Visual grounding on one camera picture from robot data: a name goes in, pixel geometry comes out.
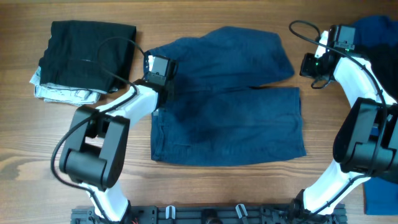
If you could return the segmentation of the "navy blue shorts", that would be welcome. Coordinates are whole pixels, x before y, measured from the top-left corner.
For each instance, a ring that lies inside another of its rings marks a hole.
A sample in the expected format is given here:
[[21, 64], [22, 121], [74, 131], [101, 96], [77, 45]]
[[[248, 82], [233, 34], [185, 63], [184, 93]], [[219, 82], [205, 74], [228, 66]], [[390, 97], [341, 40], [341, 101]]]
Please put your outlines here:
[[152, 114], [153, 161], [241, 166], [306, 154], [300, 90], [273, 32], [222, 27], [149, 50], [178, 62], [175, 96]]

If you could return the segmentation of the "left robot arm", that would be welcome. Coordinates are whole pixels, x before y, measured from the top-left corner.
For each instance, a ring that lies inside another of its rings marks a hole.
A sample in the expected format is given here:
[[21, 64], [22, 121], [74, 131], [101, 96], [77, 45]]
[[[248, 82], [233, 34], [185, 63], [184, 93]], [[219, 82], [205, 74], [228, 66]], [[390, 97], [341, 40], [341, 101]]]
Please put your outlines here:
[[69, 131], [58, 142], [50, 169], [69, 176], [57, 180], [84, 190], [93, 207], [87, 223], [131, 223], [131, 204], [120, 184], [129, 130], [143, 117], [157, 111], [174, 95], [173, 79], [178, 62], [150, 55], [144, 63], [144, 76], [114, 101], [90, 108], [79, 107]]

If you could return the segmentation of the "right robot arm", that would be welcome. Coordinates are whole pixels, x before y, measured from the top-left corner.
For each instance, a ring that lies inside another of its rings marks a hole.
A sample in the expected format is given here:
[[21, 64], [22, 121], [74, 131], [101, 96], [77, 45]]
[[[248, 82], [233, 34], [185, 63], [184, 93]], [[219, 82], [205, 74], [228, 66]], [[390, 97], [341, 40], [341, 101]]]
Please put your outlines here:
[[285, 213], [290, 223], [336, 223], [335, 208], [358, 185], [373, 177], [397, 182], [397, 102], [356, 50], [355, 32], [333, 25], [313, 40], [317, 51], [304, 56], [301, 76], [339, 83], [351, 110], [333, 143], [331, 164], [291, 201]]

